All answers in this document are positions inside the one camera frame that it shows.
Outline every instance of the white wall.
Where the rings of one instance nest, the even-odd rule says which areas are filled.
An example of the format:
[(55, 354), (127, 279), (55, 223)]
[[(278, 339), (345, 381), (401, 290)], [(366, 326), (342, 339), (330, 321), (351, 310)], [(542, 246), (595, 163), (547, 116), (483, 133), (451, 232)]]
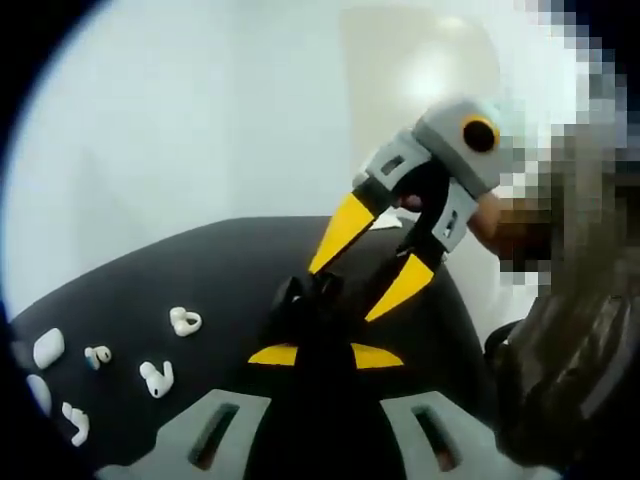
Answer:
[[(533, 145), (575, 117), (575, 53), (509, 0), (113, 2), (52, 63), (16, 134), (4, 210), (10, 315), (192, 227), (330, 214), (354, 164), (341, 19), (375, 5), (482, 25), (505, 82), (496, 90), (525, 109)], [(500, 287), (496, 260), (470, 235), (449, 266), (481, 336), (535, 295)]]

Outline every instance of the yellow stripe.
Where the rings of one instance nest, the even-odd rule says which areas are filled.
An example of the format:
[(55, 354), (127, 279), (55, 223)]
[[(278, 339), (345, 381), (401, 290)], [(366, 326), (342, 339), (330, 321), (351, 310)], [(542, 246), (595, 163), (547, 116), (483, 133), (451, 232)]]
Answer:
[(293, 366), (296, 363), (298, 347), (291, 345), (274, 345), (263, 348), (254, 354), (249, 363), (260, 363), (262, 365), (287, 365)]
[(433, 272), (422, 261), (411, 254), (404, 264), (398, 277), (393, 281), (389, 289), (384, 293), (378, 303), (371, 309), (365, 319), (368, 322), (384, 315), (392, 308), (412, 297), (433, 278)]
[(336, 213), (329, 221), (329, 226), (320, 242), (320, 247), (311, 261), (309, 272), (318, 273), (349, 242), (365, 230), (375, 218), (353, 193), (347, 195)]
[(381, 348), (369, 347), (358, 343), (352, 343), (351, 348), (353, 348), (353, 354), (356, 357), (356, 367), (358, 370), (364, 368), (385, 368), (404, 365), (402, 360), (396, 357), (393, 353)]

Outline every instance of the wireless earbud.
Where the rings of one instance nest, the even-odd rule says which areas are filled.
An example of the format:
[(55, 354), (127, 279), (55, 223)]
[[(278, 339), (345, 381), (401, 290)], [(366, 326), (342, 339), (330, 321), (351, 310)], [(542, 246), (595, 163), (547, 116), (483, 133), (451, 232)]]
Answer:
[(111, 350), (103, 346), (100, 347), (87, 347), (84, 349), (84, 357), (87, 359), (87, 363), (94, 370), (98, 370), (102, 363), (109, 363), (111, 361)]
[(171, 326), (179, 337), (186, 337), (200, 330), (202, 317), (196, 312), (187, 312), (182, 307), (174, 307), (169, 310)]
[(173, 386), (173, 366), (171, 362), (162, 364), (164, 374), (156, 370), (150, 362), (140, 365), (140, 376), (147, 382), (147, 389), (153, 398), (163, 397)]
[(73, 408), (67, 402), (62, 404), (62, 414), (78, 429), (78, 432), (71, 439), (71, 443), (79, 447), (89, 436), (89, 417), (82, 410)]

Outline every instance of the black table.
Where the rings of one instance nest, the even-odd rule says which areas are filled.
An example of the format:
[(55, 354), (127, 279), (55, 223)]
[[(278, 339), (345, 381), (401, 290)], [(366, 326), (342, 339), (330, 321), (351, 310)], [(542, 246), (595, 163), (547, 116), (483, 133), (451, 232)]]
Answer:
[[(91, 430), (80, 452), (94, 468), (143, 456), (158, 428), (212, 389), (253, 388), (238, 384), (234, 372), (256, 352), (278, 286), (290, 275), (305, 274), (327, 221), (250, 218), (200, 227), (99, 267), (14, 319), (28, 349), (52, 327), (63, 332), (66, 350), (56, 363), (42, 372), (27, 367), (49, 385), (53, 419), (65, 434), (74, 429), (61, 414), (62, 402), (89, 415)], [(370, 231), (336, 262), (332, 270), (345, 276), (347, 291), (393, 253), (408, 226)], [(174, 306), (200, 313), (201, 330), (177, 337), (168, 318)], [(386, 348), (419, 372), (418, 384), (389, 384), (388, 396), (439, 390), (491, 423), (492, 382), (446, 268), (424, 292), (373, 322), (364, 337), (360, 343)], [(91, 370), (83, 355), (89, 345), (107, 345), (113, 361)], [(155, 400), (138, 367), (151, 361), (160, 369), (164, 360), (173, 363), (175, 385)], [(372, 373), (371, 382), (387, 389), (385, 375)]]

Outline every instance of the pixelated area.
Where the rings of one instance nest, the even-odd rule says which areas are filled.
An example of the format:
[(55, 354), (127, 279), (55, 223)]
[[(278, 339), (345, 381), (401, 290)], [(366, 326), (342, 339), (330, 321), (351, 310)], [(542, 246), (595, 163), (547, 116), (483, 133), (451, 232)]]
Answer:
[[(522, 219), (514, 215), (512, 228), (537, 245), (514, 240), (510, 258), (500, 262), (501, 283), (537, 284), (539, 293), (577, 288), (596, 281), (625, 247), (639, 243), (637, 126), (628, 127), (626, 77), (613, 52), (590, 36), (588, 19), (565, 11), (559, 1), (525, 0), (516, 7), (575, 55), (575, 91), (566, 94), (575, 95), (577, 108), (572, 122), (554, 121), (551, 114), (546, 122), (532, 122), (520, 108), (523, 99), (505, 102), (518, 131), (511, 139), (513, 170), (501, 176), (500, 188), (508, 197), (527, 199), (526, 208), (525, 202), (514, 206), (522, 208)], [(544, 232), (537, 225), (541, 218), (551, 223)], [(546, 241), (540, 238), (545, 235)]]

